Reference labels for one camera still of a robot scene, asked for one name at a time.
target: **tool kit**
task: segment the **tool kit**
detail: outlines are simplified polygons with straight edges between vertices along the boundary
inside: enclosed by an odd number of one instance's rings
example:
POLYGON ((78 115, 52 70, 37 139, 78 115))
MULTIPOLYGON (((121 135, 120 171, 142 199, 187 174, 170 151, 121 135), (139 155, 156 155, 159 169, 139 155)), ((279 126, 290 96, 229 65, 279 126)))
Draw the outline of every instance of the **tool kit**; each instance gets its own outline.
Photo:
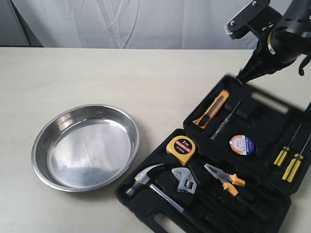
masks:
POLYGON ((277 233, 311 164, 307 112, 224 76, 116 190, 155 233, 277 233))

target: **black plastic case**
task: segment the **black plastic case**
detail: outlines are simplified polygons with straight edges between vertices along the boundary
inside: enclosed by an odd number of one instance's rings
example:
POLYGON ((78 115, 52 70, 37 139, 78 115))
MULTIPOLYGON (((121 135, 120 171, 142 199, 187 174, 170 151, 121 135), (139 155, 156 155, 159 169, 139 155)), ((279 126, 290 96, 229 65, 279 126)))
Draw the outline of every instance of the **black plastic case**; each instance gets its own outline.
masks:
POLYGON ((118 200, 156 233, 166 233, 155 221, 157 213, 166 215, 187 233, 201 232, 147 185, 132 198, 125 193, 140 171, 154 164, 165 163, 164 167, 155 168, 148 173, 150 182, 188 209, 193 217, 204 221, 209 232, 277 233, 291 205, 290 195, 298 190, 311 164, 311 156, 308 156, 311 144, 308 144, 293 182, 282 180, 286 167, 294 155, 300 153, 308 139, 311 130, 310 115, 249 84, 241 85, 235 78, 227 75, 190 113, 183 126, 184 129, 175 130, 119 185, 116 190, 118 200), (208 125, 201 129, 192 121, 205 112, 222 90, 229 92, 228 100, 208 125), (242 101, 237 112, 217 140, 211 140, 211 135, 239 100, 242 101), (268 105, 267 100, 273 101, 274 107, 268 105), (283 165, 277 167, 274 160, 282 148, 288 145, 300 123, 301 128, 283 165), (254 141, 256 149, 253 154, 241 156, 231 149, 229 141, 238 134, 246 135, 254 141), (178 180, 171 169, 182 165, 174 155, 166 152, 166 145, 178 135, 186 135, 196 144, 196 152, 185 167, 193 173, 204 198, 200 193, 193 195, 177 192, 178 180), (204 163, 229 174, 236 173, 245 180, 246 186, 239 187, 239 193, 264 213, 267 219, 260 219, 225 191, 222 183, 205 170, 204 163))

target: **white backdrop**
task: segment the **white backdrop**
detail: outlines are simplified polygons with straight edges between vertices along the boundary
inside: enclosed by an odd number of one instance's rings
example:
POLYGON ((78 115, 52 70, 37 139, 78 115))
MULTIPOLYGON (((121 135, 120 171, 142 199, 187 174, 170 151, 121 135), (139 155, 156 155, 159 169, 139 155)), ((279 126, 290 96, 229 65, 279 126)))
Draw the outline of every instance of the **white backdrop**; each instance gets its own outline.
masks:
MULTIPOLYGON (((224 25, 250 0, 13 0, 45 47, 253 49, 224 25)), ((291 0, 271 0, 282 14, 291 0)))

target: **label on tape roll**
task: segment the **label on tape roll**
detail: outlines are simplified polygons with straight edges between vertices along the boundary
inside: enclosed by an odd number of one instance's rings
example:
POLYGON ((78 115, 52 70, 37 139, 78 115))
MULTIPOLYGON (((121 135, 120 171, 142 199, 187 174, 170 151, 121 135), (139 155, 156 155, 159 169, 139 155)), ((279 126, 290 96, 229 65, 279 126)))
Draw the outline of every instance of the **label on tape roll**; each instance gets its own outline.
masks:
POLYGON ((255 150, 254 142, 245 135, 234 136, 229 144, 234 152, 244 156, 250 155, 255 150))

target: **pliers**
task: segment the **pliers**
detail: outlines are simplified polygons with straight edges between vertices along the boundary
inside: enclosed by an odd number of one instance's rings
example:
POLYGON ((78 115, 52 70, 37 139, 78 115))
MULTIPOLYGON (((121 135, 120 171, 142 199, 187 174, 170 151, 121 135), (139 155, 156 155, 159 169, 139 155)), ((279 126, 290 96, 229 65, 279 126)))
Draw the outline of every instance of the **pliers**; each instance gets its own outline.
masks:
POLYGON ((204 165, 205 169, 216 179, 220 180, 223 183, 224 190, 228 191, 232 196, 234 196, 240 203, 247 206, 254 214, 260 217, 262 220, 267 221, 267 216, 258 210, 254 205, 246 201, 235 188, 235 186, 245 186, 245 181, 240 179, 237 174, 230 175, 225 173, 223 170, 212 166, 210 164, 204 165))

